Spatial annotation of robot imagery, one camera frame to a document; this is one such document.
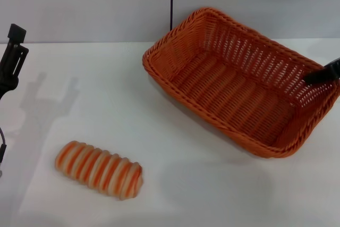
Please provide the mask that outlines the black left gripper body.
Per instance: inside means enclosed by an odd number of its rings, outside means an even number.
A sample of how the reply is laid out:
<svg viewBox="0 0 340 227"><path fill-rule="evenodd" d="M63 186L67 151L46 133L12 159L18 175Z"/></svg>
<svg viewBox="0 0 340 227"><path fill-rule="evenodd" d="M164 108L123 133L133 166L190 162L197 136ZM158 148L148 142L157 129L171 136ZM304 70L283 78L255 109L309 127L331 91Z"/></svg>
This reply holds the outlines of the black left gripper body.
<svg viewBox="0 0 340 227"><path fill-rule="evenodd" d="M12 91L17 88L19 84L19 78L18 77L9 77L9 78L3 78L1 77L0 81L0 99L9 91Z"/></svg>

